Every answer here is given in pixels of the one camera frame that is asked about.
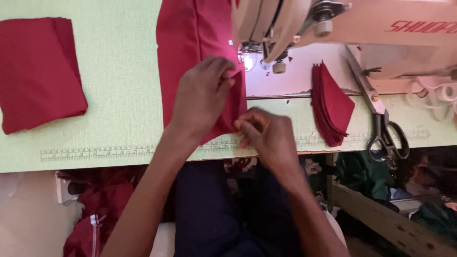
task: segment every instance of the sewing machine light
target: sewing machine light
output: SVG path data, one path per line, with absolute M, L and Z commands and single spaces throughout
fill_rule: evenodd
M 252 70 L 257 64 L 257 54 L 244 54 L 244 70 Z

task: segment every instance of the dark blue pants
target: dark blue pants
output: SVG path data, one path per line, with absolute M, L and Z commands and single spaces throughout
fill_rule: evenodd
M 188 162 L 176 179 L 175 257 L 302 257 L 284 191 L 258 163 L 246 226 L 222 161 Z

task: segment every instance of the measuring ruler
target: measuring ruler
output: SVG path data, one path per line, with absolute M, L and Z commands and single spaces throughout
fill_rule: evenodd
M 427 139 L 430 137 L 428 130 L 407 131 L 405 132 L 408 140 Z M 368 133 L 351 134 L 344 139 L 345 144 L 360 145 L 366 144 L 369 139 Z M 295 144 L 298 148 L 306 146 L 325 147 L 325 141 L 319 136 L 297 136 Z M 155 152 L 156 144 L 148 145 L 111 145 L 111 146 L 94 146 L 65 149 L 46 149 L 40 151 L 41 161 L 78 161 L 100 158 L 125 158 L 138 156 L 152 156 Z M 239 140 L 229 139 L 208 142 L 205 145 L 197 147 L 197 153 L 223 152 L 226 150 L 240 150 Z

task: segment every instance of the folded red fabric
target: folded red fabric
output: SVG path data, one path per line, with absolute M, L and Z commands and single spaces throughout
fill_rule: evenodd
M 220 0 L 163 0 L 156 28 L 157 56 L 164 128 L 173 116 L 179 79 L 207 56 L 223 56 L 237 64 L 229 75 L 236 80 L 225 108 L 202 144 L 222 134 L 235 132 L 233 122 L 247 110 L 244 64 L 229 45 L 231 5 Z
M 354 102 L 341 90 L 322 62 L 312 69 L 311 90 L 317 129 L 330 147 L 341 146 L 354 111 Z
M 0 108 L 5 134 L 85 113 L 71 20 L 0 21 Z

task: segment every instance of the person's right hand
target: person's right hand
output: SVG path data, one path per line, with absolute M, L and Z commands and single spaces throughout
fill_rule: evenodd
M 244 135 L 241 147 L 251 144 L 259 153 L 263 165 L 283 184 L 290 175 L 303 176 L 293 137 L 292 121 L 257 107 L 241 114 L 234 126 Z

